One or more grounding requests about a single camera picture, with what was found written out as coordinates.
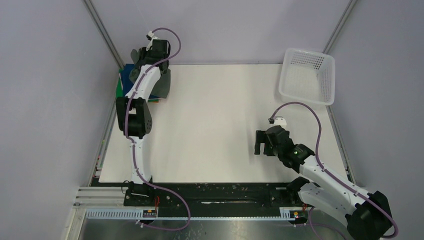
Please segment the dark grey t shirt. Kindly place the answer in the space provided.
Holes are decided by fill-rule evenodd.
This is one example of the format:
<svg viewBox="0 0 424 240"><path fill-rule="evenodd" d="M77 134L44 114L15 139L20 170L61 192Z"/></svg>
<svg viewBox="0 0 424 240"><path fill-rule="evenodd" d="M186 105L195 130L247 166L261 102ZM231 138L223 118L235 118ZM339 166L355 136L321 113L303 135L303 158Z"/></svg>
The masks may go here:
<svg viewBox="0 0 424 240"><path fill-rule="evenodd" d="M141 75L141 70L137 69L137 61L139 59L139 49L133 49L130 53L131 59L134 63L134 67L129 73L129 81L132 84L136 84L137 78ZM159 69L161 72L161 77L158 80L158 82L155 83L155 85L152 88L152 92L149 95L149 99L155 100L155 99L166 99L168 97L170 86L171 86L171 70L169 69L169 61L166 61L164 63L161 63L159 65Z"/></svg>

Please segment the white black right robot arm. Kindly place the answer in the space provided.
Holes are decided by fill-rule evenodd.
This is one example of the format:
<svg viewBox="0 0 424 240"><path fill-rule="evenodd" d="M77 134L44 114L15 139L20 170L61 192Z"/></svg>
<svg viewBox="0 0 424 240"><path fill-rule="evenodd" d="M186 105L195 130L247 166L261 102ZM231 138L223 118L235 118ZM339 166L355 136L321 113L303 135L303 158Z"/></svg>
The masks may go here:
<svg viewBox="0 0 424 240"><path fill-rule="evenodd" d="M295 144L289 131L280 125L255 132L254 154L277 157L299 177L287 186L287 201L317 207L344 225L355 240L378 240L394 224L387 197L341 179L319 164L316 153L304 144Z"/></svg>

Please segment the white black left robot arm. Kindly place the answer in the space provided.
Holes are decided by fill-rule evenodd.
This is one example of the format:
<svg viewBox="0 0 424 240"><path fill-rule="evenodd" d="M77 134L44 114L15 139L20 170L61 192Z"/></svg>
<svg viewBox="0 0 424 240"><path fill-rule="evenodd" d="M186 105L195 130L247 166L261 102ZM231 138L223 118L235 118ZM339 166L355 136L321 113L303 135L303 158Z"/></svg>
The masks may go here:
<svg viewBox="0 0 424 240"><path fill-rule="evenodd" d="M131 51L133 60L128 79L128 92L115 100L119 129L129 141L133 172L125 192L127 199L137 199L148 206L155 200L151 183L153 176L147 163L146 143L153 128L149 100L166 99L171 87L169 60L171 45L168 40L152 39L148 46Z"/></svg>

